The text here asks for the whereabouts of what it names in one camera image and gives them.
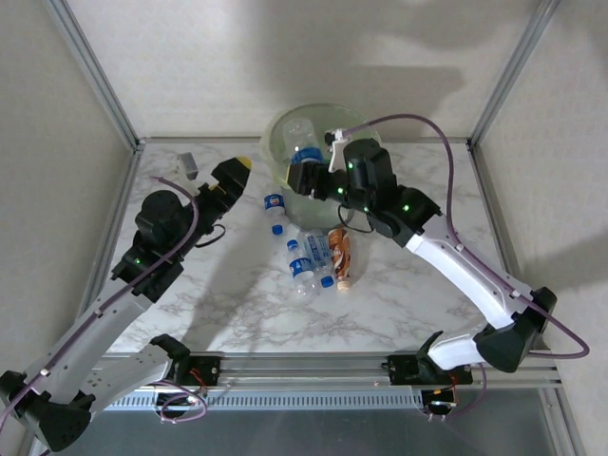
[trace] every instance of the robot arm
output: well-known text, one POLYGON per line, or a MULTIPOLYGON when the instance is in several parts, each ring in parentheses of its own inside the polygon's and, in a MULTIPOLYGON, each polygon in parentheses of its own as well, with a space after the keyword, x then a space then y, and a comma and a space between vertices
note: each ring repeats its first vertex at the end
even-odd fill
POLYGON ((420 190, 397 184, 389 153, 378 142, 346 143, 338 138, 333 146, 330 164, 291 165, 288 183, 294 191, 315 199, 336 200, 365 213, 375 231, 434 266, 484 315, 483 322, 459 332, 434 334, 419 353, 425 358, 419 359, 419 365, 426 366, 416 381, 431 382, 433 376, 445 371, 482 361, 500 371, 515 371, 545 324, 521 296, 549 313, 555 296, 546 288, 533 292, 498 268, 481 268, 480 263, 487 261, 454 236, 439 206, 420 190), (340 151, 344 159, 335 156, 340 151), (505 288, 497 278, 511 288, 505 288))
POLYGON ((36 378, 34 387, 19 401, 12 415, 49 449, 61 451, 71 445, 85 431, 95 412, 130 391, 167 376, 183 376, 186 366, 181 361, 187 360, 190 352, 166 334, 103 370, 93 367, 124 329, 147 311, 180 275, 185 255, 200 237, 213 232, 214 223, 242 195, 250 167, 243 158, 220 163, 212 172, 218 184, 194 189, 196 195, 186 206, 171 191, 149 195, 136 216, 138 231, 133 245, 112 270, 111 279, 95 302, 25 372, 9 370, 0 376, 0 397, 5 405, 36 378), (197 205, 199 217, 193 235, 183 242, 193 229, 192 204, 197 205), (128 293, 113 302, 108 300, 167 255, 159 267, 128 293), (83 331, 85 337, 70 343, 83 331), (50 365, 58 354, 60 361, 50 365))

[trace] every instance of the water bottle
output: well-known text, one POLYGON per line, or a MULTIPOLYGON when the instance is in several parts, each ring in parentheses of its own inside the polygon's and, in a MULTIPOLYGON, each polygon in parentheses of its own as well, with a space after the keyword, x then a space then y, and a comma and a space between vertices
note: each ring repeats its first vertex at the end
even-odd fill
POLYGON ((285 202, 277 188, 269 187, 267 189, 267 195, 264 197, 264 212, 270 221, 273 235, 282 235, 288 221, 285 217, 285 202))
POLYGON ((287 242, 287 264, 297 292, 300 295, 313 295, 316 291, 313 264, 295 239, 287 242))
POLYGON ((314 134, 310 119, 291 119, 283 125, 283 141, 292 164, 303 162, 323 162, 319 141, 314 134))
POLYGON ((333 285, 332 252, 327 236, 321 230, 307 231, 301 234, 304 249, 313 263, 313 270, 321 281, 323 288, 333 285))

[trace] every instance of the plastic bottle in bowl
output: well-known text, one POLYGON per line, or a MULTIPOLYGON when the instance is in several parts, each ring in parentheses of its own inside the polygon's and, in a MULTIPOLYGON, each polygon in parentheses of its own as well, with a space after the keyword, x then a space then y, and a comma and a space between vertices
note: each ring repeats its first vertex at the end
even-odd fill
POLYGON ((323 154, 310 119, 291 119, 283 125, 283 141, 291 163, 323 162, 323 154))

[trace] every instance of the marble surface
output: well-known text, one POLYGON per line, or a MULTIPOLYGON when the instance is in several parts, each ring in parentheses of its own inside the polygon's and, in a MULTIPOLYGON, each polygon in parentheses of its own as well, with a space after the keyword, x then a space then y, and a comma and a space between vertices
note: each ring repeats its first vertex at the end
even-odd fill
MULTIPOLYGON (((440 144, 385 144, 393 171, 405 185, 445 207, 447 158, 440 144)), ((457 229, 490 260, 498 254, 464 144, 453 144, 457 229)), ((170 333, 192 351, 376 352, 417 348, 433 332, 456 330, 479 316, 442 275, 422 259, 377 234, 351 233, 353 284, 346 292, 324 290, 312 302, 295 295, 285 261, 262 208, 269 170, 256 143, 154 143, 145 148, 117 249, 116 264, 131 245, 143 199, 162 185, 179 153, 193 153, 199 181, 213 183, 218 162, 246 156, 252 175, 242 198, 222 220, 226 236, 193 250, 184 273, 150 310, 119 337, 112 352, 135 352, 150 338, 170 333)))

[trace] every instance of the bottle label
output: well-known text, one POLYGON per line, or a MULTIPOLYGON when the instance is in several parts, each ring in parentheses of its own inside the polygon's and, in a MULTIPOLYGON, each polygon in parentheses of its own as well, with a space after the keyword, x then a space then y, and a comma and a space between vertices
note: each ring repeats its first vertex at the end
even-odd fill
POLYGON ((303 162, 323 162, 323 155, 318 147, 306 147, 305 149, 295 152, 292 157, 292 164, 303 162))
POLYGON ((313 264, 307 258, 298 258, 289 263, 289 270, 292 272, 292 277, 298 274, 313 270, 313 264))
POLYGON ((277 193, 264 197, 264 209, 270 209, 271 207, 285 207, 283 197, 277 193))
POLYGON ((344 228, 338 228, 330 231, 329 239, 335 275, 338 277, 338 280, 346 279, 350 277, 351 237, 344 228))
POLYGON ((323 261, 323 258, 321 258, 321 255, 319 253, 319 249, 316 246, 316 239, 314 238, 314 236, 306 236, 306 240, 308 241, 308 245, 311 248, 311 254, 314 261, 323 261))

